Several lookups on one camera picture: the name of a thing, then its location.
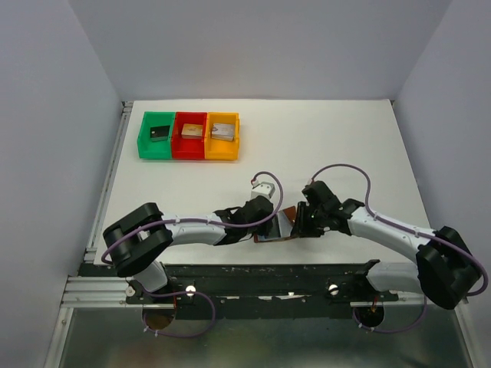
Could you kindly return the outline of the brown leather card holder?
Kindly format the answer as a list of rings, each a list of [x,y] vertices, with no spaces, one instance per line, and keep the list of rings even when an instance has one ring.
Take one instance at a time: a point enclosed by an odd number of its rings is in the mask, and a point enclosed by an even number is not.
[[[272,220],[272,227],[267,235],[255,235],[255,243],[283,242],[292,239],[295,225],[296,207],[290,206],[279,211]]]

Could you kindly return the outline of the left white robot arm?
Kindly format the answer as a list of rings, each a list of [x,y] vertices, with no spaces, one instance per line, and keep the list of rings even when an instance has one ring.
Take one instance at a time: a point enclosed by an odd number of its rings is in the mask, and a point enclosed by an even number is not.
[[[157,257],[170,246],[231,245],[247,235],[262,235],[272,226],[273,204],[264,197],[242,207],[217,210],[198,218],[165,216],[148,202],[104,230],[107,250],[101,260],[113,265],[120,278],[133,278],[154,303],[169,297],[170,284]]]

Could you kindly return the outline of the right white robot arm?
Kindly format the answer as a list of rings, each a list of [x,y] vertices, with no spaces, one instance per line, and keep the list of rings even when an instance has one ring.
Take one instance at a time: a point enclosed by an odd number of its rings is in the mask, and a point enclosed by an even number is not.
[[[320,238],[326,232],[339,232],[378,243],[409,259],[407,264],[376,261],[366,274],[355,278],[353,291],[361,300],[368,301],[380,291],[406,291],[451,310],[483,276],[452,228],[434,231],[383,219],[356,199],[341,202],[322,181],[307,184],[302,193],[305,200],[297,206],[293,236]]]

